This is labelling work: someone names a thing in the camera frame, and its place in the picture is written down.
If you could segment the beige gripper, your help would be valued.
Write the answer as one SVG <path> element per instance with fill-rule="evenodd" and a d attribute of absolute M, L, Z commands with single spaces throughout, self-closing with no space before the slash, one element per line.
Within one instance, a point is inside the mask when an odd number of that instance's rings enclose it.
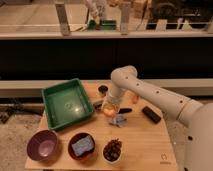
<path fill-rule="evenodd" d="M 103 108 L 110 110 L 114 109 L 116 112 L 118 112 L 124 94 L 125 94 L 124 89 L 110 87 L 104 99 Z"/>

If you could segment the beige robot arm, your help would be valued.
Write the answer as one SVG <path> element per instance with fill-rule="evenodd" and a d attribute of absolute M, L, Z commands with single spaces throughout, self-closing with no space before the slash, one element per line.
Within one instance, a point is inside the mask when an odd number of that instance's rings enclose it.
<path fill-rule="evenodd" d="M 111 86 L 102 105 L 104 114 L 114 117 L 125 92 L 134 92 L 188 128 L 184 171 L 213 171 L 213 103 L 200 103 L 142 81 L 137 75 L 131 65 L 111 72 Z"/>

